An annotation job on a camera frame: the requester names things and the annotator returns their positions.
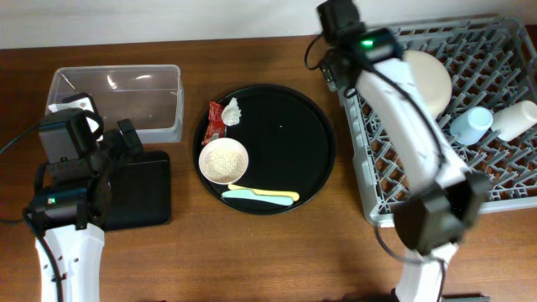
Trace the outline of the light blue plastic knife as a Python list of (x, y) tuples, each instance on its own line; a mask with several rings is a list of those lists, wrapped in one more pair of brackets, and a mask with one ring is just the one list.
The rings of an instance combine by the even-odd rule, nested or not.
[(258, 200), (258, 201), (267, 202), (267, 203), (280, 205), (280, 206), (292, 206), (294, 204), (294, 201), (292, 200), (292, 198), (288, 196), (257, 195), (248, 189), (228, 190), (222, 193), (222, 197)]

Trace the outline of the beige plate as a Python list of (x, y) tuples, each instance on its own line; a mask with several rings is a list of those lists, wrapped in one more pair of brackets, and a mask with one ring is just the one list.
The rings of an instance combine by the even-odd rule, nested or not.
[(451, 99), (451, 78), (447, 69), (435, 56), (417, 50), (405, 51), (404, 60), (411, 67), (430, 114), (437, 118)]

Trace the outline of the yellow plastic knife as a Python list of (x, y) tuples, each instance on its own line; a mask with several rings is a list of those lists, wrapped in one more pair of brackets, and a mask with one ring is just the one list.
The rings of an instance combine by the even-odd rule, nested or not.
[(294, 191), (284, 191), (284, 190), (262, 190), (243, 187), (240, 185), (230, 184), (227, 186), (229, 190), (251, 190), (256, 195), (274, 195), (274, 196), (287, 196), (290, 197), (293, 201), (298, 201), (300, 195)]

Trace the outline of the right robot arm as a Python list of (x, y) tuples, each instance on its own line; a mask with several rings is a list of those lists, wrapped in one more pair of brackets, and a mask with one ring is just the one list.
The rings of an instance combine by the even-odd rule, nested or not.
[(360, 95), (377, 114), (400, 157), (409, 199), (393, 211), (406, 247), (392, 296), (397, 301), (440, 301), (449, 262), (472, 228), (491, 184), (457, 155), (428, 112), (403, 50), (388, 29), (325, 30), (330, 48), (321, 62), (347, 79), (341, 92)]

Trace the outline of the pink bowl with rice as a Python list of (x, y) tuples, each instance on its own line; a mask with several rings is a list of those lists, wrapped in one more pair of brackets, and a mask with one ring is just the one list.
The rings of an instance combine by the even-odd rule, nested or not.
[(248, 169), (246, 148), (233, 138), (218, 138), (202, 148), (198, 168), (202, 175), (217, 185), (237, 182)]

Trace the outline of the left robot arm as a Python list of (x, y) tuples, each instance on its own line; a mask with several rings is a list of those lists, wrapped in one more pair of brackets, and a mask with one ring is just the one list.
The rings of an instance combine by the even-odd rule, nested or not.
[(23, 218), (36, 237), (43, 301), (98, 301), (112, 178), (142, 153), (128, 119), (98, 142), (84, 117), (44, 121), (39, 137), (48, 161), (39, 167)]

